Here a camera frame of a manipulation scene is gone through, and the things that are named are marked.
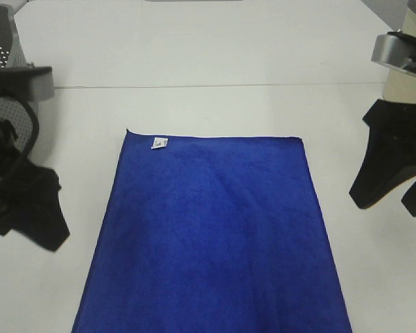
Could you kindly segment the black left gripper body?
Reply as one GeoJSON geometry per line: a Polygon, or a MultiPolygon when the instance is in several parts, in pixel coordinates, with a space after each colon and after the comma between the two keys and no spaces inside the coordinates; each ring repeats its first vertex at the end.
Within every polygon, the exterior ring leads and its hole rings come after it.
{"type": "Polygon", "coordinates": [[[40,132],[32,103],[0,96],[0,222],[60,222],[60,181],[30,160],[40,132]]]}

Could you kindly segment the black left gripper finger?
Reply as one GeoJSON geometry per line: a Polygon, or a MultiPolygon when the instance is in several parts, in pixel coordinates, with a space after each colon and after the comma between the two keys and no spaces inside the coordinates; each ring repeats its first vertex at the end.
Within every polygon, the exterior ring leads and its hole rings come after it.
{"type": "Polygon", "coordinates": [[[51,252],[57,251],[70,235],[58,194],[21,202],[9,218],[13,230],[51,252]]]}

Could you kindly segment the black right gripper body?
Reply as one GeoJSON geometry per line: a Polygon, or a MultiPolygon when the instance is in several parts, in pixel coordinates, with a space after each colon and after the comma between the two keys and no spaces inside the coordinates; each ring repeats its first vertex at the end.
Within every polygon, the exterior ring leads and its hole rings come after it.
{"type": "Polygon", "coordinates": [[[404,145],[416,152],[416,103],[377,100],[363,116],[370,129],[394,147],[404,145]]]}

